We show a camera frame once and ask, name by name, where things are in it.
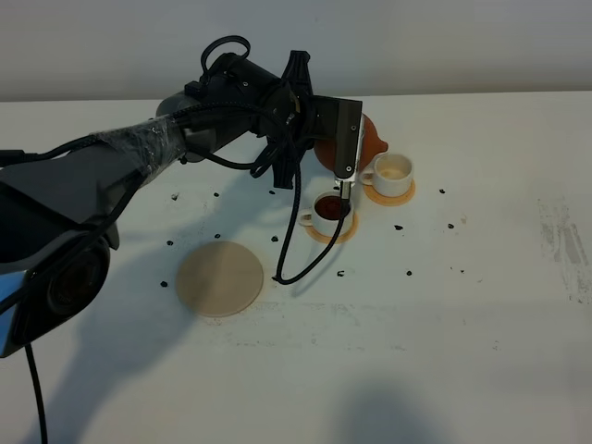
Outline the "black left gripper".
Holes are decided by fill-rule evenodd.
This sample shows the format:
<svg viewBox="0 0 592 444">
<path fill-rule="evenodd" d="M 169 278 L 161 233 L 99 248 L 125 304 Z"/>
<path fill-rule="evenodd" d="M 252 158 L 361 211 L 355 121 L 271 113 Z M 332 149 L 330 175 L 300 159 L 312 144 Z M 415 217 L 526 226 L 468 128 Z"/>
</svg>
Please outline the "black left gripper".
<svg viewBox="0 0 592 444">
<path fill-rule="evenodd" d="M 297 166 L 313 146 L 315 108 L 309 61 L 308 52 L 292 50 L 283 74 L 273 80 L 273 88 L 263 102 L 264 109 L 284 125 L 294 145 L 291 148 L 282 132 L 271 127 L 272 133 L 267 140 L 279 150 L 271 165 L 273 186 L 277 189 L 293 188 Z"/>
</svg>

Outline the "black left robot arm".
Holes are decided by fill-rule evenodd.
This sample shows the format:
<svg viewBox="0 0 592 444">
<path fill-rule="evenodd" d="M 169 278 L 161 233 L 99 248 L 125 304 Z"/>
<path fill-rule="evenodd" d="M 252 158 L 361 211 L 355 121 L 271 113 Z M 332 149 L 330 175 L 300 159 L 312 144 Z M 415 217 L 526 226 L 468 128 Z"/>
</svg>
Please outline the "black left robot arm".
<svg viewBox="0 0 592 444">
<path fill-rule="evenodd" d="M 1 156 L 1 353 L 8 356 L 86 308 L 117 249 L 117 219 L 133 195 L 177 161 L 216 161 L 245 133 L 266 139 L 243 165 L 288 189 L 314 119 L 304 51 L 281 75 L 245 55 L 203 63 L 198 80 L 154 118 L 67 142 L 45 154 Z"/>
</svg>

